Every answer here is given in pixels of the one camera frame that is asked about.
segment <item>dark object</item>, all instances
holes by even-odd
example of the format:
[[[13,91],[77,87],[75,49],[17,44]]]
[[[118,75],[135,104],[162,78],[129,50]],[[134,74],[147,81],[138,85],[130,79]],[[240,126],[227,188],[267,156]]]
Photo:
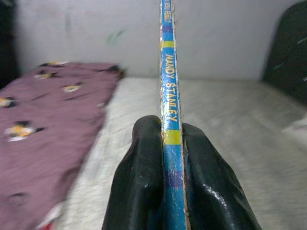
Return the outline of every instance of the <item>dark object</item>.
[[[0,0],[0,89],[19,76],[13,42],[14,2]]]
[[[283,14],[263,80],[307,104],[307,1]]]
[[[132,144],[114,175],[103,230],[162,229],[160,132],[160,119],[156,116],[146,116],[135,123]]]
[[[198,128],[183,124],[192,230],[260,230],[232,168]]]
[[[133,128],[132,145],[118,166],[102,230],[161,230],[163,161],[160,119]],[[231,167],[205,134],[183,124],[187,200],[192,230],[260,230]]]

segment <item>purple blanket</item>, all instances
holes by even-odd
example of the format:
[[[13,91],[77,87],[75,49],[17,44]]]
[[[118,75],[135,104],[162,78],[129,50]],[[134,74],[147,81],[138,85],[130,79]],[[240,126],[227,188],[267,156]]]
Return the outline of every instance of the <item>purple blanket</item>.
[[[0,91],[1,230],[34,230],[65,199],[118,80],[114,64],[49,63]]]

